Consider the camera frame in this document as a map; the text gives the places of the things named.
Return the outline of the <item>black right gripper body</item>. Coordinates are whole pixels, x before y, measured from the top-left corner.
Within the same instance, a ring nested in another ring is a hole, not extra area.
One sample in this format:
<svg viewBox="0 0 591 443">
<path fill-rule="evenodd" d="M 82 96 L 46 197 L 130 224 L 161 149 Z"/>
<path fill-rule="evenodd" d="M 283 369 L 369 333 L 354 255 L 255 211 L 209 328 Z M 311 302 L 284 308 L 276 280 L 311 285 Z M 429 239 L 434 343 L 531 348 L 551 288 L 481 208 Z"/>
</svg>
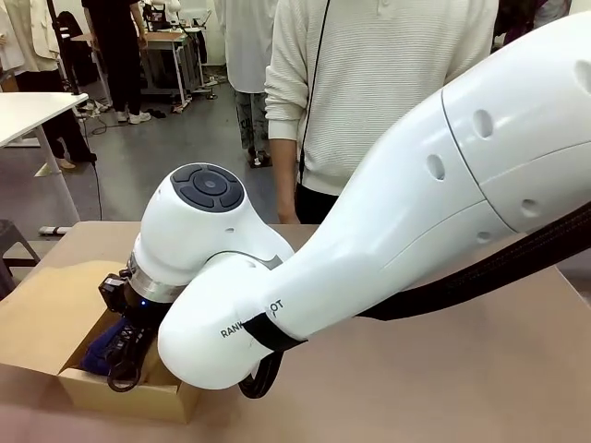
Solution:
<svg viewBox="0 0 591 443">
<path fill-rule="evenodd" d="M 131 294 L 126 297 L 126 305 L 122 316 L 134 328 L 143 329 L 155 336 L 171 306 L 171 303 L 153 302 L 137 294 Z"/>
</svg>

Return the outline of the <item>navy blue pencil pouch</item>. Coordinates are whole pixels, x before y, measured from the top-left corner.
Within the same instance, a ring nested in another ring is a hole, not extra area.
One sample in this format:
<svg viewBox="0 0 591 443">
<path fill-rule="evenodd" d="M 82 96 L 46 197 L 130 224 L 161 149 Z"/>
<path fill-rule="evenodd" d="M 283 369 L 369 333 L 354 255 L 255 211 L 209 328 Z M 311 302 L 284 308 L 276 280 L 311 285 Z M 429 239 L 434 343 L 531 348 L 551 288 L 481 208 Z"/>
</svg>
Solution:
<svg viewBox="0 0 591 443">
<path fill-rule="evenodd" d="M 88 346 L 80 361 L 80 368 L 107 377 L 112 369 L 126 361 L 132 332 L 129 322 L 120 318 Z"/>
</svg>

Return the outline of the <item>person's right forearm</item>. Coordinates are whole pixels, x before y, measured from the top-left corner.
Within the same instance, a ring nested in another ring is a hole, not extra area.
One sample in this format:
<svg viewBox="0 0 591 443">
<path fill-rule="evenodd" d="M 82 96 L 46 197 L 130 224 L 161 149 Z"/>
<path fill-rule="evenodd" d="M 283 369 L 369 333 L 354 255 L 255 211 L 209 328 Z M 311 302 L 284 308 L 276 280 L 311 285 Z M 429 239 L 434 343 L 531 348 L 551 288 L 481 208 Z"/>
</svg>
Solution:
<svg viewBox="0 0 591 443">
<path fill-rule="evenodd" d="M 296 142 L 270 140 L 271 160 L 276 192 L 276 208 L 281 224 L 299 224 L 296 216 Z"/>
</svg>

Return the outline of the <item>empty open cardboard box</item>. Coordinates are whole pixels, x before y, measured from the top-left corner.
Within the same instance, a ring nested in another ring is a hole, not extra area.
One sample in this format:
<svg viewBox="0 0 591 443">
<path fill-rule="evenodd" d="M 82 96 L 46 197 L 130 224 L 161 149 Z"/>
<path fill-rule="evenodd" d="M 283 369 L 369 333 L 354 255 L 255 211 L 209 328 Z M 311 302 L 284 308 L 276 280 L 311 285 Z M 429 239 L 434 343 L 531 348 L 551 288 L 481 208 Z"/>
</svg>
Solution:
<svg viewBox="0 0 591 443">
<path fill-rule="evenodd" d="M 114 325 L 98 286 L 122 269 L 93 260 L 64 268 L 39 266 L 0 301 L 0 364 L 57 377 L 76 408 L 112 416 L 191 421 L 199 390 L 174 377 L 152 345 L 139 384 L 113 391 L 105 377 L 82 369 L 90 343 Z"/>
</svg>

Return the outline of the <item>dark grey stool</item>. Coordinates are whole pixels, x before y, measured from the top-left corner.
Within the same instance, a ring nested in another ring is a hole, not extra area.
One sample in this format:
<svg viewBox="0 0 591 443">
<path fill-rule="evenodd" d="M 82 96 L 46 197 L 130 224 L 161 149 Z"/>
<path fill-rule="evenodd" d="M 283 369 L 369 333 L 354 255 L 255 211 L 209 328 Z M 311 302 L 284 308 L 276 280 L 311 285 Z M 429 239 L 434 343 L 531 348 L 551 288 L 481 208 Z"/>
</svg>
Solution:
<svg viewBox="0 0 591 443">
<path fill-rule="evenodd" d="M 30 254 L 30 258 L 5 259 L 5 253 L 16 244 L 22 245 Z M 16 288 L 10 270 L 12 267 L 34 268 L 40 261 L 40 257 L 17 226 L 10 220 L 0 219 L 0 300 L 3 300 Z"/>
</svg>

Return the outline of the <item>white table with white legs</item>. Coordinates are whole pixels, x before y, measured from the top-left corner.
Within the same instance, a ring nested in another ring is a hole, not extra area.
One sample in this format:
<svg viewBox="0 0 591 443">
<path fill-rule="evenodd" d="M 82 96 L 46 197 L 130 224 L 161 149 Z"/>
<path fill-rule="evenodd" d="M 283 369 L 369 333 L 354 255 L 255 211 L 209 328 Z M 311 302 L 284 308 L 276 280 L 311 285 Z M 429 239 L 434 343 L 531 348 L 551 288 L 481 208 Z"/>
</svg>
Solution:
<svg viewBox="0 0 591 443">
<path fill-rule="evenodd" d="M 45 224 L 40 227 L 41 230 L 45 227 L 53 228 L 53 235 L 57 232 L 67 233 L 73 225 L 80 222 L 80 218 L 42 124 L 65 111 L 72 111 L 88 98 L 87 93 L 0 92 L 0 148 L 33 132 L 49 166 L 49 176 L 53 180 L 61 209 L 67 218 L 65 225 Z"/>
</svg>

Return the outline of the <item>person in black clothes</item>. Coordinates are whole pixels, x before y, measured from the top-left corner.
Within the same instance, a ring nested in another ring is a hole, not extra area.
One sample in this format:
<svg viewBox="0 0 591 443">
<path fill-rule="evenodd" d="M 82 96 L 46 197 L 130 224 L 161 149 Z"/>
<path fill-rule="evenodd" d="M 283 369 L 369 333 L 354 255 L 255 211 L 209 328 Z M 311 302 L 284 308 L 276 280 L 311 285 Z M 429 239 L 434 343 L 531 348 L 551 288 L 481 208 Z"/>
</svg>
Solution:
<svg viewBox="0 0 591 443">
<path fill-rule="evenodd" d="M 150 121 L 151 115 L 141 110 L 140 50 L 147 42 L 139 0 L 81 0 L 81 5 L 107 68 L 117 121 Z"/>
</svg>

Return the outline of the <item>person with patterned trousers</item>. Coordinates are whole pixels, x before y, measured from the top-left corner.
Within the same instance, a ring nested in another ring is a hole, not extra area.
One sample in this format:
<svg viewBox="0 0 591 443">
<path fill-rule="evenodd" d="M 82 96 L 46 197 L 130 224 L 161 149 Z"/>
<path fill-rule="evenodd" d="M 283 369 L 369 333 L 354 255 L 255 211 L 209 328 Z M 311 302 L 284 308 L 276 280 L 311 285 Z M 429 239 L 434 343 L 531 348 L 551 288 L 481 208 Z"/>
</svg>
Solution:
<svg viewBox="0 0 591 443">
<path fill-rule="evenodd" d="M 266 67 L 271 61 L 278 0 L 216 0 L 227 77 L 235 95 L 242 149 L 250 167 L 271 165 L 265 114 Z"/>
</svg>

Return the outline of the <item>person in cream coat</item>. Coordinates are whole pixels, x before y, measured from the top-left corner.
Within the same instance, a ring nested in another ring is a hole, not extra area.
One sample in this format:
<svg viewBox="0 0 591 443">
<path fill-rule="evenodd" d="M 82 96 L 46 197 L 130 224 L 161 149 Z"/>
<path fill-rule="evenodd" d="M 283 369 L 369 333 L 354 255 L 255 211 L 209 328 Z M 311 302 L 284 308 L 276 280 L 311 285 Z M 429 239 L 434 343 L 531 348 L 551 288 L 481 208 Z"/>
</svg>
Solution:
<svg viewBox="0 0 591 443">
<path fill-rule="evenodd" d="M 6 69 L 14 73 L 20 92 L 62 92 L 60 50 L 46 0 L 0 0 L 0 48 L 14 48 L 17 60 Z M 73 169 L 95 162 L 71 110 L 42 124 L 58 165 Z"/>
</svg>

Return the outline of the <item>person in white sweater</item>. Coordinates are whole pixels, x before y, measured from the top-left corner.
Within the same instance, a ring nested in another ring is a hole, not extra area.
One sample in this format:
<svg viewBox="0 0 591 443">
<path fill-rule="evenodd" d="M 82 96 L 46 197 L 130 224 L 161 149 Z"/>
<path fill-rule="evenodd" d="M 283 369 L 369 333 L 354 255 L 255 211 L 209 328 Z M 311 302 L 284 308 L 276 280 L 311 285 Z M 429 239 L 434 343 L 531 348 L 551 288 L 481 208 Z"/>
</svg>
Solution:
<svg viewBox="0 0 591 443">
<path fill-rule="evenodd" d="M 499 0 L 279 0 L 269 140 L 296 142 L 299 224 L 326 217 L 376 140 L 486 58 Z"/>
</svg>

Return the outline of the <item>person in purple top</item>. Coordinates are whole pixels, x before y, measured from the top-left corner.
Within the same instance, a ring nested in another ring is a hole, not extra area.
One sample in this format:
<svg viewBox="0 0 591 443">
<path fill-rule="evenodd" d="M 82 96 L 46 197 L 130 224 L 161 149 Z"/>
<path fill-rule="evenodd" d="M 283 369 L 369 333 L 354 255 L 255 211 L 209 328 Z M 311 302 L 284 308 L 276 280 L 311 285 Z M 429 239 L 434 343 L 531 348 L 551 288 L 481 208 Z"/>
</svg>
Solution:
<svg viewBox="0 0 591 443">
<path fill-rule="evenodd" d="M 494 37 L 508 44 L 552 21 L 566 17 L 572 0 L 499 0 Z"/>
</svg>

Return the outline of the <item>wooden workbench with metal frame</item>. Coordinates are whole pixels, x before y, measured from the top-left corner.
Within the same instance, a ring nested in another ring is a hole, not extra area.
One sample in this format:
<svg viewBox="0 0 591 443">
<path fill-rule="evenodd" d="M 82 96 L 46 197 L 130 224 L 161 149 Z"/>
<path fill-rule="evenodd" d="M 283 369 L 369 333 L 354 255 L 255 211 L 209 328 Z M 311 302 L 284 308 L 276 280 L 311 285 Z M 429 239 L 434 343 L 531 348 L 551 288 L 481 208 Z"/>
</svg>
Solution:
<svg viewBox="0 0 591 443">
<path fill-rule="evenodd" d="M 202 28 L 148 32 L 146 39 L 147 47 L 140 51 L 144 96 L 169 99 L 174 114 L 183 113 L 194 97 L 214 98 L 202 69 Z"/>
</svg>

